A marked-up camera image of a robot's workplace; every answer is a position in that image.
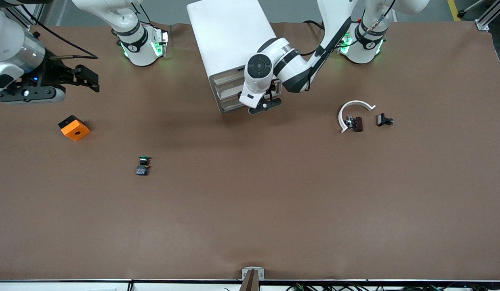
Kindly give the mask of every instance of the brown table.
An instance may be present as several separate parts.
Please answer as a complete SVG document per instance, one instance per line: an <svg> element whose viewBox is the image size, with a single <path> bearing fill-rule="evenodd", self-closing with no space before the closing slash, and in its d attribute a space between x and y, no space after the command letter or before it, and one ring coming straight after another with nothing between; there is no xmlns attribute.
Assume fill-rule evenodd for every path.
<svg viewBox="0 0 500 291"><path fill-rule="evenodd" d="M274 29L302 52L320 37ZM55 30L100 57L81 63L101 92L0 103L0 279L500 279L500 65L473 23L394 23L373 63L333 55L257 116L218 112L191 26L150 67L109 27ZM352 99L377 107L349 108L365 131L341 134ZM59 131L70 114L80 142Z"/></svg>

